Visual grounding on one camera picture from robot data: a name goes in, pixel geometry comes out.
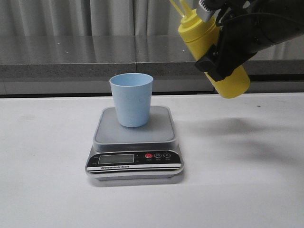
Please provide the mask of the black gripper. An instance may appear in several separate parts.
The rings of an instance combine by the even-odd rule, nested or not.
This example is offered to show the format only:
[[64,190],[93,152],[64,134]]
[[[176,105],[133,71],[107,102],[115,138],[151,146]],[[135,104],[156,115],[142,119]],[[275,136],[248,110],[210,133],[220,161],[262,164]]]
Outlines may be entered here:
[[[224,9],[226,0],[199,0],[196,13],[210,21]],[[195,67],[222,81],[258,51],[304,33],[302,0],[252,0],[246,9],[232,9],[220,21],[221,44],[212,45]]]

